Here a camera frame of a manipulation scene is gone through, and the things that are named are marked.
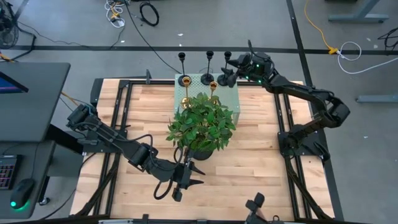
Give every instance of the brass candlestick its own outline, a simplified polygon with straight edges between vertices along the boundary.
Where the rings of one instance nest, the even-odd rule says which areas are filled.
[[[210,83],[210,90],[211,90],[211,94],[210,94],[210,98],[213,96],[213,92],[217,89],[217,82],[211,82]]]
[[[182,98],[181,100],[181,107],[183,109],[187,109],[191,105],[189,104],[189,99],[188,99],[188,86],[191,84],[191,78],[190,77],[183,77],[182,78],[182,83],[185,86],[185,97]]]
[[[213,92],[217,89],[218,84],[217,84],[217,82],[211,82],[209,84],[209,86],[210,86],[210,90],[211,90],[210,97],[209,97],[209,100],[210,100],[211,97],[213,96]]]

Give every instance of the monitor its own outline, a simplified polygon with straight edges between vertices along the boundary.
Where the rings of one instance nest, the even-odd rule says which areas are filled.
[[[1,93],[27,93],[29,91],[24,85],[13,80],[3,72],[0,72],[0,94]]]

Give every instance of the keyboard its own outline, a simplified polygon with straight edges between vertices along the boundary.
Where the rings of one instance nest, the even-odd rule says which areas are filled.
[[[12,189],[18,158],[18,155],[0,156],[0,190]]]

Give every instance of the wooden work surface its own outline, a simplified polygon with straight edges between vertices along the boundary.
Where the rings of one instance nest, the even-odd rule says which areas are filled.
[[[98,114],[108,125],[118,83],[117,79],[105,79],[99,97]],[[138,171],[122,157],[111,217],[142,218],[146,213],[150,219],[244,220],[249,214],[246,201],[260,192],[266,198],[261,210],[268,220],[274,215],[281,220],[293,220],[284,159],[279,154],[277,143],[279,127],[274,96],[261,87],[239,86],[239,100],[239,123],[228,147],[224,151],[216,151],[206,161],[195,163],[206,175],[194,173],[192,179],[203,180],[204,184],[182,190],[181,202],[173,201],[172,190],[164,199],[155,200],[153,193],[158,180]],[[170,161],[173,161],[174,149],[172,143],[165,139],[169,119],[174,117],[173,103],[172,85],[134,85],[127,119],[127,124],[131,125],[127,129],[129,139],[152,134],[154,147],[159,150],[158,158]],[[295,123],[311,120],[306,101],[290,97],[290,104]],[[118,124],[122,113],[123,110],[119,110]],[[142,142],[149,143],[149,140],[142,139]],[[95,155],[82,168],[71,213],[79,211],[96,190],[103,156]],[[334,217],[321,160],[316,156],[303,156],[302,164],[308,191],[325,213]],[[166,185],[162,184],[158,194],[164,192]],[[297,188],[296,191],[300,216],[303,217],[302,197]]]

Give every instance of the white cable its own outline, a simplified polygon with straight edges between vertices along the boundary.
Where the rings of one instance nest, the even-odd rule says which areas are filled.
[[[359,55],[358,55],[358,57],[352,58],[352,59],[351,59],[351,58],[345,57],[345,56],[343,55],[343,47],[344,47],[346,44],[354,44],[354,45],[356,45],[356,46],[358,47],[358,49],[359,49]],[[386,64],[388,64],[388,63],[390,63],[390,62],[393,62],[393,61],[395,61],[395,60],[398,60],[398,57],[397,57],[397,58],[394,58],[394,59],[392,59],[392,60],[390,60],[390,61],[381,63],[381,64],[379,64],[379,65],[372,66],[372,67],[370,67],[370,68],[364,69],[364,70],[359,71],[359,72],[347,72],[345,69],[343,69],[343,66],[341,66],[340,58],[343,58],[343,59],[348,60],[348,61],[351,61],[351,62],[358,60],[358,59],[361,57],[361,55],[362,55],[362,49],[361,49],[361,47],[360,47],[357,43],[355,43],[355,42],[348,41],[348,42],[343,43],[343,45],[342,45],[341,48],[340,48],[340,51],[339,51],[339,50],[337,51],[337,54],[338,54],[338,56],[337,56],[338,65],[340,66],[340,68],[342,69],[342,71],[344,71],[345,73],[350,74],[350,75],[355,75],[355,74],[363,73],[363,72],[366,72],[366,71],[368,71],[368,70],[370,70],[370,69],[374,69],[374,68],[380,67],[380,66],[382,66],[382,65],[386,65]]]
[[[121,8],[121,6],[124,6],[124,4],[116,4],[116,1],[112,1],[112,4],[115,4],[114,6],[111,6],[111,3],[109,3],[109,0],[106,0],[104,8],[106,9],[106,18],[107,20],[112,24],[112,26],[116,27],[116,28],[122,28],[125,25],[125,21],[122,18],[117,18],[115,22],[118,22],[119,25],[116,25],[115,23],[113,23],[111,21],[111,18],[109,17],[109,12],[111,12],[111,14],[113,15],[113,11],[112,8],[115,12],[121,14],[123,13],[123,9]]]

